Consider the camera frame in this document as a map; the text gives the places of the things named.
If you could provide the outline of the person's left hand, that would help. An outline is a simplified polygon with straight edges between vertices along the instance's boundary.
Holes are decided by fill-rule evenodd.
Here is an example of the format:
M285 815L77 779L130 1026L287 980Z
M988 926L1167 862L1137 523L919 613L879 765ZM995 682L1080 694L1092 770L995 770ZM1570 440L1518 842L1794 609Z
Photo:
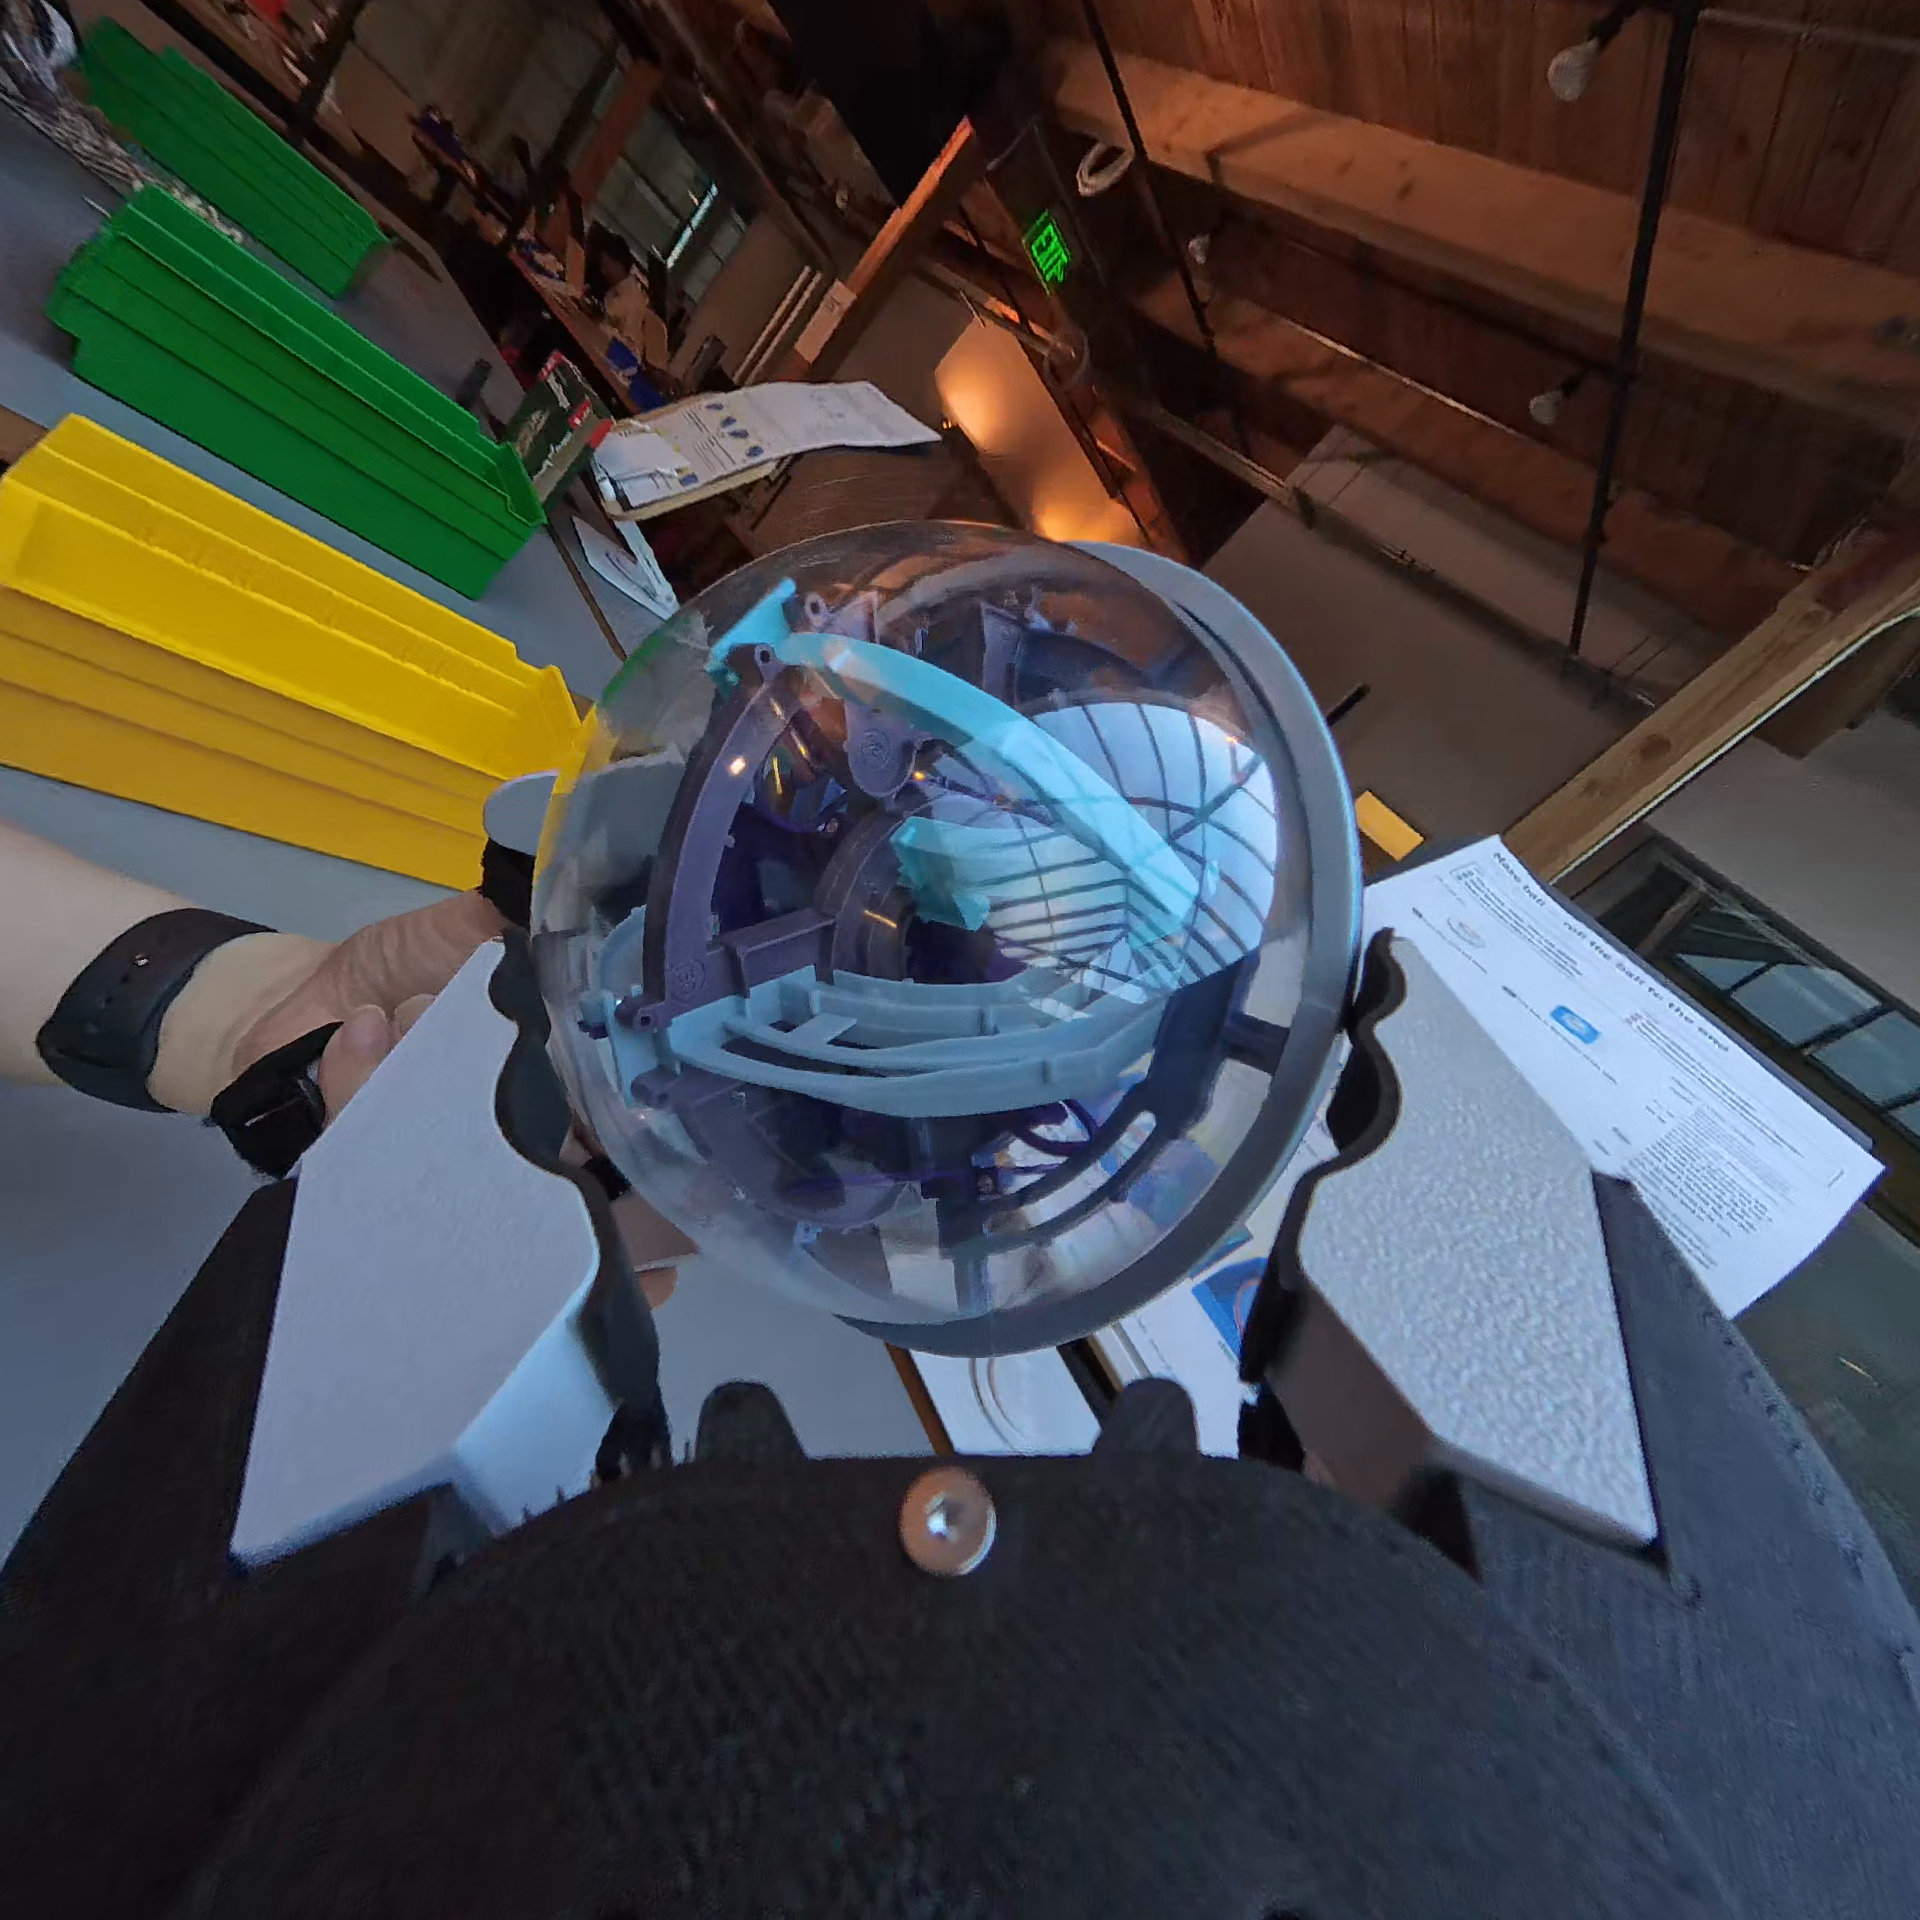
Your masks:
M213 1100L265 1055L332 1024L315 1066L336 1120L412 1032L465 962L505 936L480 894L461 894L361 929L343 942L254 933L198 965L166 1010L148 1095L207 1119Z

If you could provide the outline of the white printed instruction sheet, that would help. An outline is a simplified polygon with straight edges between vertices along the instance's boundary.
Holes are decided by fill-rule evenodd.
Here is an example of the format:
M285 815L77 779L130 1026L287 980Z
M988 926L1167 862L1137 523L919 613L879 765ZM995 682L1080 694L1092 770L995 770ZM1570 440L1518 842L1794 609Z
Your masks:
M1865 1137L1698 1012L1497 836L1364 891L1727 1315L1789 1279L1879 1178Z

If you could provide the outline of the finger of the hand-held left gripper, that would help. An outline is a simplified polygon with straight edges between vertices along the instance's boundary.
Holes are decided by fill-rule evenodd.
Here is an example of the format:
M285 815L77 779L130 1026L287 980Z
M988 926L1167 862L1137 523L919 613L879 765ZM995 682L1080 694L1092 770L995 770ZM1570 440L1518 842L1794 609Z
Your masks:
M481 806L478 897L495 917L495 933L530 929L543 826L557 784L557 771L522 774L496 786Z

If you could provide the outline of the clipboard with printed papers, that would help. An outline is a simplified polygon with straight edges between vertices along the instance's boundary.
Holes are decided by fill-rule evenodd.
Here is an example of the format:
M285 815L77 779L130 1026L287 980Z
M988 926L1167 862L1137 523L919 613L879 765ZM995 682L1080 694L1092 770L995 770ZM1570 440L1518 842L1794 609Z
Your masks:
M602 509L638 523L815 452L921 448L940 436L872 384L757 384L614 421L590 476Z

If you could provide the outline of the small white printed sheet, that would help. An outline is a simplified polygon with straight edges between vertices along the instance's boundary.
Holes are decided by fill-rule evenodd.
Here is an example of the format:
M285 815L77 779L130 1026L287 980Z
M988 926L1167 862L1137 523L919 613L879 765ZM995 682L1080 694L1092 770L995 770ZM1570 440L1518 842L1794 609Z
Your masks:
M605 536L580 515L574 515L571 525L587 566L605 583L634 600L654 620L672 620L677 615L680 596L636 525L618 523L611 536Z

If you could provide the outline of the stacked yellow plastic bins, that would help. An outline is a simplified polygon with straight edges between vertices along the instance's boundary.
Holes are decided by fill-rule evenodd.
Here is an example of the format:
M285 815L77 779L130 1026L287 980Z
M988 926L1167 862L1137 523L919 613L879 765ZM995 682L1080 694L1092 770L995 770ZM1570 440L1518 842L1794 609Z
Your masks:
M584 718L427 600L95 419L2 482L2 765L448 889Z

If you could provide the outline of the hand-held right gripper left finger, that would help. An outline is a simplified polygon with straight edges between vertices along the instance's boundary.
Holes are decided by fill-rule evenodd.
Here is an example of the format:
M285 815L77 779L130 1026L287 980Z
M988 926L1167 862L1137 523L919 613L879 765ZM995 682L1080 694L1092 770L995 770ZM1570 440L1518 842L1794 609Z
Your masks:
M661 1341L522 941L486 942L302 1160L232 1524L275 1562L448 1491L502 1538L671 1454Z

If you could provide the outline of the clear plastic maze ball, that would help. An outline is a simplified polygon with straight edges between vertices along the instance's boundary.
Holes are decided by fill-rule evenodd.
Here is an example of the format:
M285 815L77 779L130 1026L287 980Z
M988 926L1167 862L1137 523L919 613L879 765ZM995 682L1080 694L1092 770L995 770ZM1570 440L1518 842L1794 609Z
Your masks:
M1158 554L890 523L638 643L557 779L571 1109L744 1279L938 1357L1182 1285L1327 1091L1361 945L1332 732Z

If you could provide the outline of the stacked green plastic bins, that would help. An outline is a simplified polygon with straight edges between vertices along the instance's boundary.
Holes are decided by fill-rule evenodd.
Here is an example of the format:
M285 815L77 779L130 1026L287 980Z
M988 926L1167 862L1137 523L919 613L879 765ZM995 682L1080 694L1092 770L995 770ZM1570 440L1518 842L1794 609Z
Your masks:
M512 447L161 185L69 255L47 315L85 384L461 596L545 527Z
M330 296L366 281L387 243L378 222L178 52L151 54L100 20L81 37L80 72L115 134L279 262Z

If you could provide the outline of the green cardboard box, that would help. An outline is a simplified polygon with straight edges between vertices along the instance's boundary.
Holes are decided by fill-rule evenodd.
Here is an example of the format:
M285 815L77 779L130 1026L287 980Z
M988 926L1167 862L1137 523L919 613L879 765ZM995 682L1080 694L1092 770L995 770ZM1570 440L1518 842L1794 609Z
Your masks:
M538 503L546 506L577 479L590 453L605 442L614 418L567 355L549 355L498 442L526 472Z

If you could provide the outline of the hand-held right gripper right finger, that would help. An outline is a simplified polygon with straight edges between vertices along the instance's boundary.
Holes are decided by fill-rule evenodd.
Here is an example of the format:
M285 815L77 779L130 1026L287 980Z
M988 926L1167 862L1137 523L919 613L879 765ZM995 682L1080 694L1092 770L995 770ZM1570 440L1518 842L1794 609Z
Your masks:
M1337 1491L1439 1478L1638 1553L1661 1524L1598 1173L1428 960L1367 949L1352 1048L1245 1315L1240 1378Z

